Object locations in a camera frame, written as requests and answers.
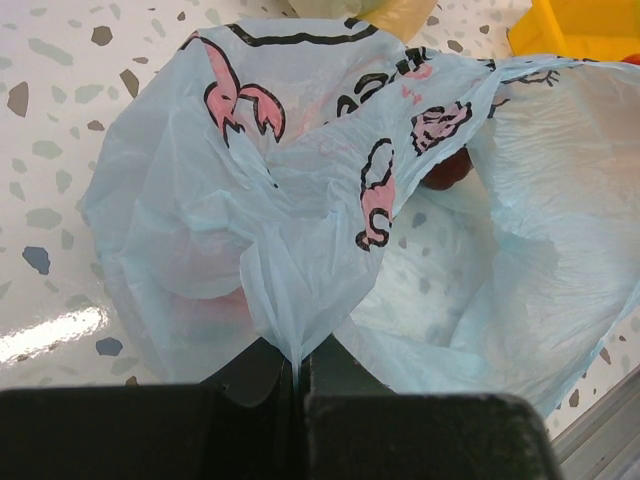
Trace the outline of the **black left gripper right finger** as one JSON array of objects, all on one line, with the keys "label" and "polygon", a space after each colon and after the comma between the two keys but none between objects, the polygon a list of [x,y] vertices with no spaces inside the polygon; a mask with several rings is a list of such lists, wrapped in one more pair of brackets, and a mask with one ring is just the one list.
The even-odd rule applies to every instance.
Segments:
[{"label": "black left gripper right finger", "polygon": [[302,364],[309,479],[553,479],[545,427],[502,394],[400,395],[335,337]]}]

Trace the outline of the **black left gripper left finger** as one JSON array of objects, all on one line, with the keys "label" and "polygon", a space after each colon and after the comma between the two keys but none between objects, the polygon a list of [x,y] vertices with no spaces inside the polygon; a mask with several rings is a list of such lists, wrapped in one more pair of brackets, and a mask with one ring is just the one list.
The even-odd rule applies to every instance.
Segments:
[{"label": "black left gripper left finger", "polygon": [[196,384],[1,393],[4,479],[276,479],[290,363],[263,340]]}]

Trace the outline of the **light blue printed plastic bag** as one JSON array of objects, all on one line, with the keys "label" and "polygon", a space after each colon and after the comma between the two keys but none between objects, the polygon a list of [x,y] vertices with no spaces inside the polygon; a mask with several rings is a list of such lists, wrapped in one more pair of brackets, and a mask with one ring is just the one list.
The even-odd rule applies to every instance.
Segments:
[{"label": "light blue printed plastic bag", "polygon": [[[421,185],[461,148],[462,181]],[[335,336],[398,393],[548,415],[639,302],[639,70],[357,20],[203,29],[112,123],[83,208],[163,380]]]}]

